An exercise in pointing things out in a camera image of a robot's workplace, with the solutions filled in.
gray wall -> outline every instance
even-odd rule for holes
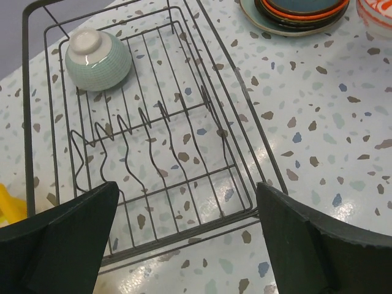
[[[63,2],[48,6],[48,10],[58,21],[77,17],[79,15],[102,9],[114,0],[63,0]],[[22,11],[33,0],[1,0],[0,5],[0,80],[21,66],[21,30]],[[66,31],[76,28],[74,22],[66,27]],[[53,24],[53,20],[43,9],[36,10],[30,18],[30,59],[43,50],[43,30]],[[52,44],[61,37],[61,31],[49,35]]]

orange plate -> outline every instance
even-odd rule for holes
[[[334,9],[332,9],[330,11],[327,11],[327,12],[324,12],[324,13],[321,13],[321,14],[306,15],[306,16],[305,15],[291,15],[291,14],[287,14],[287,13],[281,12],[281,11],[275,9],[274,7],[270,6],[266,0],[260,0],[260,1],[264,4],[264,6],[266,8],[268,8],[273,13],[278,14],[278,15],[280,15],[282,17],[285,17],[285,18],[289,18],[291,20],[318,20],[320,18],[328,17],[328,16],[336,13],[337,11],[341,10],[343,7],[345,7],[347,5],[347,3],[350,0],[342,0],[342,3],[339,4],[339,6],[335,7]]]

black wire rack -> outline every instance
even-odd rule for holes
[[[29,216],[36,213],[36,205],[28,17],[40,7],[56,23],[44,32],[56,204],[109,180],[117,181],[121,189],[102,265],[255,216],[259,181],[287,193],[239,68],[201,0],[196,0],[196,8],[186,0],[175,6],[164,0],[162,7],[133,0],[58,22],[46,6],[59,1],[33,2],[23,17]],[[124,9],[138,2],[156,7],[127,16]],[[100,13],[104,18],[109,10],[120,15],[123,11],[124,19],[96,29],[115,34],[129,49],[130,74],[104,92],[75,89],[64,67],[69,40],[64,28]],[[55,59],[47,41],[54,28],[64,34]],[[60,73],[56,86],[53,72]],[[64,113],[61,126],[56,124],[58,111]],[[257,138],[248,136],[255,128]],[[66,190],[69,173],[70,190]]]

yellow object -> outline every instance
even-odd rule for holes
[[[0,184],[0,223],[7,221],[9,224],[27,218],[26,202],[12,197],[7,188]]]

red and white bowl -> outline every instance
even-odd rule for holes
[[[392,0],[356,0],[356,10],[374,37],[392,40]]]

